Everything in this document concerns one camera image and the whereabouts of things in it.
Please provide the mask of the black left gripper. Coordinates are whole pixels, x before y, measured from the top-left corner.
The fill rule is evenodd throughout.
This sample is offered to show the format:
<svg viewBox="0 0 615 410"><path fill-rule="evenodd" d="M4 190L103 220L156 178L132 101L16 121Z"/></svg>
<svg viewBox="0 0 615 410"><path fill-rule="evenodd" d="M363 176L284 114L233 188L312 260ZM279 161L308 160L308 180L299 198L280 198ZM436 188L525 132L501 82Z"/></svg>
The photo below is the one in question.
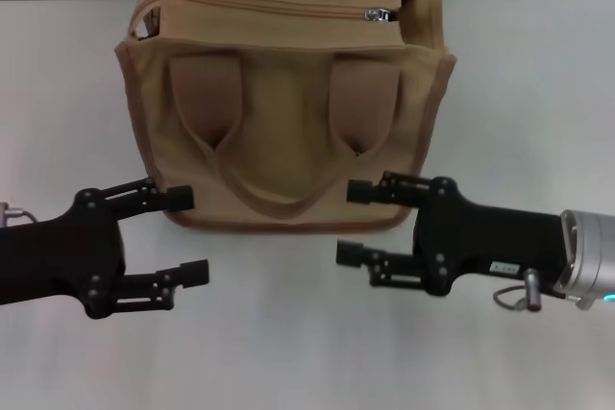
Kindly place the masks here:
<svg viewBox="0 0 615 410"><path fill-rule="evenodd" d="M171 310L178 286L209 283L208 261L122 277L125 261L117 220L193 207L191 186L161 191L146 178L104 189L103 194L81 191L55 219L0 228L0 305L68 296L92 319Z"/></svg>

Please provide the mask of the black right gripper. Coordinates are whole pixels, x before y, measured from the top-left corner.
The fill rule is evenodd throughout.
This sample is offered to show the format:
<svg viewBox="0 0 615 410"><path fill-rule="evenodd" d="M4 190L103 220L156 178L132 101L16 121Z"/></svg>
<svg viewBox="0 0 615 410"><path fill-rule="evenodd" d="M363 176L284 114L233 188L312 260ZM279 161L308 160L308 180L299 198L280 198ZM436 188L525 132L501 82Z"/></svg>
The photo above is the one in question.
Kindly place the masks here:
<svg viewBox="0 0 615 410"><path fill-rule="evenodd" d="M446 296L467 274L521 280L534 269L541 290L563 273L563 226L557 215L477 205L456 183L385 171L378 183L349 180L348 203L419 206L413 255L337 241L335 262L365 266L372 287L426 291Z"/></svg>

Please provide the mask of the khaki canvas food bag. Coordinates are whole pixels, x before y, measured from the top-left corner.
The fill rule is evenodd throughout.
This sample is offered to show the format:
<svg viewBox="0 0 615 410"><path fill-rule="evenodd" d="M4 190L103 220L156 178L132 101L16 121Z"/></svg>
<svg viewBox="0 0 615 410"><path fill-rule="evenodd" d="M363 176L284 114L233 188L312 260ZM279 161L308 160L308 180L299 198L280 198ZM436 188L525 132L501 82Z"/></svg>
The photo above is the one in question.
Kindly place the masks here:
<svg viewBox="0 0 615 410"><path fill-rule="evenodd" d="M239 232L402 223L347 183L421 171L455 67L442 0L136 0L115 53L147 173L193 189L174 222Z"/></svg>

